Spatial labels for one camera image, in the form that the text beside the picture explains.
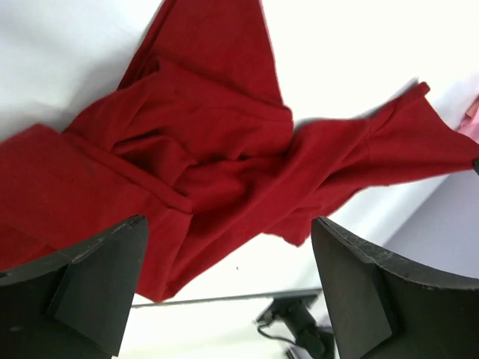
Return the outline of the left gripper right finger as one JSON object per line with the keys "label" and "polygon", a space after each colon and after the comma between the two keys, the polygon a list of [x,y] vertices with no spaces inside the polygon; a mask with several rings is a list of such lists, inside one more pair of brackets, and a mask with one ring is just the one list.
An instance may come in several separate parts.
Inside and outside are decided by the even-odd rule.
{"label": "left gripper right finger", "polygon": [[441,271],[317,218],[311,241],[341,358],[478,357],[478,279]]}

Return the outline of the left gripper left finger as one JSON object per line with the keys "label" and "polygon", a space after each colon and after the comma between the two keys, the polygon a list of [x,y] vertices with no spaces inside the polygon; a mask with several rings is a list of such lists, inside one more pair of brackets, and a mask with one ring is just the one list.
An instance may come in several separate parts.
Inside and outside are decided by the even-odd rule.
{"label": "left gripper left finger", "polygon": [[136,215],[1,273],[2,358],[118,356],[149,236]]}

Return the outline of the red t shirt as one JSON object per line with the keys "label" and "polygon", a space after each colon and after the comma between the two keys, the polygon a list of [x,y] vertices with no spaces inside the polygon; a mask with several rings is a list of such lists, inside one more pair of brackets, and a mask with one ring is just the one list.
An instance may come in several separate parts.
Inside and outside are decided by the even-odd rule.
{"label": "red t shirt", "polygon": [[166,1],[115,92],[1,144],[1,268],[140,214],[137,293],[163,301],[260,233],[301,245],[364,188],[472,168],[428,90],[294,129],[260,2]]}

